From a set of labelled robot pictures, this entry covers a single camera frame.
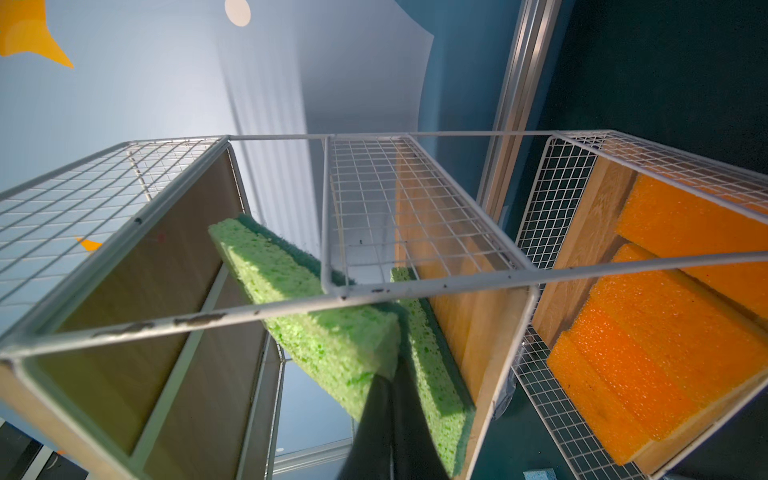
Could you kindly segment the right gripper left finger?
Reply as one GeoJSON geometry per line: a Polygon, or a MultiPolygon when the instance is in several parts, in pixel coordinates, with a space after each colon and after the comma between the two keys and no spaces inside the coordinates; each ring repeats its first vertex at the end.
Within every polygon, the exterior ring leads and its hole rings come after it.
{"type": "Polygon", "coordinates": [[[392,395],[388,379],[376,375],[349,455],[338,479],[389,479],[391,476],[392,395]]]}

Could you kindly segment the white wire wooden shelf rack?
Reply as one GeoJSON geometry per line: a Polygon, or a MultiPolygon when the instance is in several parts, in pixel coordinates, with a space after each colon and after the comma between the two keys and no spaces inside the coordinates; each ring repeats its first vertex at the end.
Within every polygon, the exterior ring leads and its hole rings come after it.
{"type": "Polygon", "coordinates": [[[474,401],[472,474],[514,374],[579,479],[657,479],[767,385],[758,376],[620,466],[546,365],[609,259],[644,175],[767,220],[764,175],[612,130],[548,131],[515,238],[418,134],[318,135],[321,287],[241,303],[208,227],[249,209],[234,135],[122,142],[1,195],[1,403],[93,478],[262,477],[340,459],[277,455],[286,357],[262,321],[428,298],[474,401]]]}

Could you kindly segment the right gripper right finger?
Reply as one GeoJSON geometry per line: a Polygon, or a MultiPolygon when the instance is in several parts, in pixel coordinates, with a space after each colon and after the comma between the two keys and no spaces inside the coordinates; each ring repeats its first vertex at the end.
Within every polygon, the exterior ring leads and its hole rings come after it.
{"type": "Polygon", "coordinates": [[[392,402],[394,478],[448,479],[405,359],[398,360],[392,402]]]}

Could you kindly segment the blue sponge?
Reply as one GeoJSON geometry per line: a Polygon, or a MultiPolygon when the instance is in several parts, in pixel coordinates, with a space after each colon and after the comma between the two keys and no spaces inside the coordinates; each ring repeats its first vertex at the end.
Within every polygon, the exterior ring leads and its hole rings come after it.
{"type": "Polygon", "coordinates": [[[523,476],[525,480],[557,480],[555,471],[551,468],[526,470],[523,476]]]}

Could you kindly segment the green sponge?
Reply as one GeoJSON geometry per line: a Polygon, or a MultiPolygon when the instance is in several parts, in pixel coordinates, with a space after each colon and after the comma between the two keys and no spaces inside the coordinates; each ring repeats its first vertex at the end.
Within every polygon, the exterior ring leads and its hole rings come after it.
{"type": "MultiPolygon", "coordinates": [[[[254,304],[322,294],[321,263],[252,217],[208,228],[223,261],[254,304]]],[[[271,336],[352,418],[360,420],[375,375],[393,378],[408,314],[379,303],[265,319],[271,336]]]]}
{"type": "Polygon", "coordinates": [[[426,424],[446,474],[464,467],[475,405],[425,298],[406,298],[398,304],[407,313],[407,349],[412,378],[426,424]]]}

